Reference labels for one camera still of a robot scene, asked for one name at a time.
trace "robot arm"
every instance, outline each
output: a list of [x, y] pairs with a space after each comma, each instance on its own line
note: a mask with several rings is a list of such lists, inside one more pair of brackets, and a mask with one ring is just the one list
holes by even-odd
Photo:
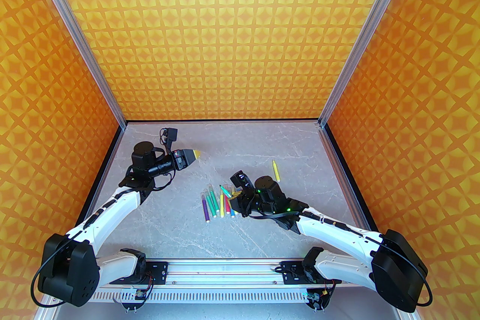
[[[340, 279], [359, 284], [376, 290], [385, 301], [406, 312], [431, 303], [425, 280], [428, 269], [398, 232], [366, 231], [328, 217], [301, 201], [287, 198], [269, 176], [262, 176], [253, 184], [239, 171], [230, 180], [238, 189], [241, 187], [230, 203], [243, 217], [273, 219], [283, 229], [317, 238], [348, 254], [312, 248], [305, 258], [310, 265], [303, 265], [310, 282]], [[261, 215], [251, 216], [254, 211]], [[418, 304], [423, 284], [430, 300]]]
[[[144, 253], [125, 248], [108, 257], [96, 256], [107, 237], [130, 212], [137, 209], [151, 192], [170, 185], [176, 171], [185, 169], [199, 157], [197, 150], [171, 151], [177, 130], [164, 128], [162, 131], [160, 141], [165, 145], [166, 153], [148, 141], [135, 145], [132, 166], [105, 204], [66, 235], [54, 234], [46, 241], [42, 265], [30, 290], [37, 305], [49, 307], [35, 299], [33, 284], [37, 276], [39, 291], [63, 300], [61, 303], [68, 302], [76, 306], [85, 304], [98, 286], [122, 277], [132, 276], [133, 282], [145, 278]], [[161, 174], [169, 174], [170, 181], [157, 188], [154, 178]]]

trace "green marker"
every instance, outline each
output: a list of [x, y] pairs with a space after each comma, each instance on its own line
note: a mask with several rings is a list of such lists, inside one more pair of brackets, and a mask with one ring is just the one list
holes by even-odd
[[205, 193], [205, 198], [206, 198], [206, 200], [207, 200], [208, 206], [210, 207], [210, 211], [211, 211], [211, 214], [212, 214], [211, 216], [212, 216], [213, 218], [215, 218], [215, 217], [216, 217], [215, 205], [213, 204], [213, 202], [212, 202], [212, 200], [211, 200], [212, 198], [211, 198], [211, 196], [209, 195], [209, 191], [207, 191], [206, 189], [204, 189], [204, 193]]
[[232, 197], [232, 194], [230, 193], [230, 191], [226, 190], [226, 188], [220, 186], [220, 189], [223, 191], [223, 193], [225, 193], [225, 196], [227, 196], [228, 198]]
[[216, 201], [215, 193], [213, 191], [213, 186], [211, 184], [208, 185], [208, 190], [210, 193], [210, 198], [212, 199], [211, 201], [213, 202], [213, 205], [215, 207], [216, 213], [220, 212], [220, 206], [218, 205], [218, 201]]

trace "orange patterned wall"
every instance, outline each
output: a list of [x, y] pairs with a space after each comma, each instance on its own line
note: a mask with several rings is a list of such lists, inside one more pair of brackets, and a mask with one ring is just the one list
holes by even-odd
[[43, 243], [75, 224], [116, 129], [52, 1], [0, 0], [2, 319], [33, 316]]
[[69, 0], [127, 119], [318, 117], [374, 0]]
[[393, 0], [329, 121], [379, 228], [430, 268], [424, 319], [480, 318], [479, 38], [480, 0]]

